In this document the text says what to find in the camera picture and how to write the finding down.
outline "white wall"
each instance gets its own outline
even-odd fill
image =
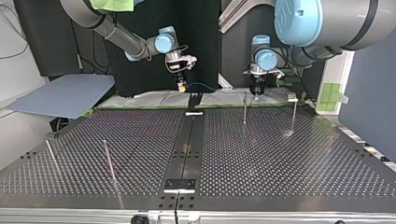
[[[12,0],[0,0],[13,6]],[[20,30],[18,19],[8,9],[5,11]],[[26,42],[0,16],[0,58],[21,52]],[[0,170],[15,161],[26,151],[39,145],[50,132],[51,118],[27,115],[4,109],[4,106],[27,92],[45,84],[40,76],[30,49],[22,55],[0,59]]]
[[[10,0],[0,0],[12,6]],[[12,22],[21,30],[17,18],[8,10],[1,7]],[[21,52],[26,42],[0,16],[0,58]],[[10,59],[0,60],[0,102],[16,95],[35,90],[45,84],[40,76],[35,59],[30,49],[22,55]]]

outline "cable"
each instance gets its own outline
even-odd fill
[[[203,87],[207,88],[208,90],[216,91],[216,89],[211,88],[211,87],[209,87],[208,85],[206,85],[206,84],[204,84],[204,83],[201,83],[201,82],[192,82],[191,84],[189,84],[189,85],[187,86],[187,88],[189,88],[190,86],[203,86]]]
[[[71,19],[70,19],[70,22],[71,22],[71,26],[72,26],[73,37],[74,37],[74,40],[75,40],[75,43],[76,43],[76,51],[77,51],[78,57],[83,62],[87,63],[89,66],[92,67],[91,73],[95,73],[95,71],[98,70],[99,72],[101,72],[103,74],[106,74],[106,71],[103,71],[101,68],[98,68],[97,66],[95,66],[95,64],[93,62],[91,62],[90,60],[88,60],[88,59],[86,59],[86,58],[81,56],[79,45],[78,45],[78,40],[77,40],[77,36],[76,36],[76,30],[75,30],[75,27],[74,27],[74,23],[73,23],[73,21]],[[84,68],[80,69],[79,73],[81,74],[83,71],[84,71]]]
[[[21,52],[16,53],[14,55],[7,56],[7,57],[1,57],[0,60],[9,59],[9,58],[14,58],[14,57],[20,56],[21,54],[23,54],[28,49],[28,47],[29,47],[29,44],[26,44],[25,48]]]
[[[92,31],[92,57],[93,57],[93,61],[101,68],[105,68],[108,69],[108,67],[110,66],[110,63],[108,63],[106,66],[103,66],[101,64],[99,64],[99,62],[97,62],[96,60],[96,44],[95,44],[95,31]]]
[[[17,13],[12,7],[6,5],[5,3],[0,2],[0,7],[1,7],[1,6],[3,6],[3,7],[5,7],[5,8],[7,8],[7,9],[9,9],[9,10],[15,15],[16,18],[19,17],[19,16],[18,16],[18,13]],[[23,49],[22,51],[20,51],[20,52],[18,52],[18,53],[16,53],[16,54],[13,54],[13,55],[5,56],[5,57],[0,57],[0,60],[9,59],[9,58],[14,58],[14,57],[20,56],[20,55],[22,55],[22,54],[29,48],[29,43],[27,42],[26,37],[24,36],[23,31],[19,32],[18,29],[15,27],[15,25],[12,23],[12,21],[8,18],[8,16],[6,15],[6,13],[3,12],[2,10],[0,10],[0,12],[1,12],[2,17],[6,19],[6,22],[12,27],[12,29],[15,31],[15,33],[17,33],[18,36],[20,36],[20,37],[26,42],[26,45],[25,45],[25,47],[24,47],[24,49]]]
[[[10,10],[10,11],[15,15],[15,17],[16,17],[17,19],[19,18],[18,13],[14,10],[14,8],[10,7],[9,5],[6,5],[5,3],[0,2],[0,7],[5,7],[5,8],[7,8],[8,10]],[[20,32],[20,31],[15,27],[15,25],[14,25],[14,24],[12,23],[12,21],[8,18],[8,16],[6,15],[5,12],[3,12],[2,10],[0,10],[0,12],[3,14],[3,17],[7,20],[8,24],[12,27],[12,29],[13,29],[23,40],[26,41],[26,37],[24,36],[23,31]]]
[[[315,107],[317,107],[317,103],[315,103],[314,98],[311,96],[311,94],[309,94],[304,82],[303,82],[303,75],[301,74],[300,70],[297,68],[297,77],[300,79],[301,84],[304,88],[304,91],[306,92],[306,94],[308,95],[309,99],[312,101],[312,103],[314,104]]]

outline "green tape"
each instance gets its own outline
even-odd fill
[[[341,84],[324,83],[320,95],[318,111],[334,112],[340,100]]]

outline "light gray surface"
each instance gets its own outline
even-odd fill
[[[396,30],[384,41],[356,52],[340,121],[396,161]]]
[[[23,96],[8,108],[18,112],[77,119],[90,110],[113,85],[113,77],[68,75]]]

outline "green cloth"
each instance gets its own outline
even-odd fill
[[[94,9],[134,11],[134,0],[91,0]]]

